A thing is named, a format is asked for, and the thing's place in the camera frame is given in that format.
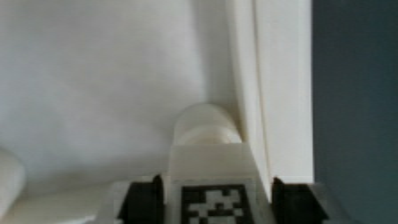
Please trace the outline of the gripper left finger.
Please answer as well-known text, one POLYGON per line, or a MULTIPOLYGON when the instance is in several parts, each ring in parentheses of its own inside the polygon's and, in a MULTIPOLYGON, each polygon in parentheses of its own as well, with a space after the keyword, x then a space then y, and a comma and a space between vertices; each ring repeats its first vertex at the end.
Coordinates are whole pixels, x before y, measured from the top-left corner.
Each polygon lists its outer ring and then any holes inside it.
POLYGON ((116 182, 95 224, 164 224, 166 193, 162 175, 116 182))

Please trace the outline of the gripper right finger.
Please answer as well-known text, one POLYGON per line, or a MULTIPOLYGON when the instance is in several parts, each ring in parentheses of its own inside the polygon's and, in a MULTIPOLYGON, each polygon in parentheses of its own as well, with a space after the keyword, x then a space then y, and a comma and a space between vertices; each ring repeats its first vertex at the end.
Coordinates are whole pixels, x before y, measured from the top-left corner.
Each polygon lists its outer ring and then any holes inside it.
POLYGON ((344 224, 349 213, 322 183, 272 183, 272 212, 278 224, 344 224))

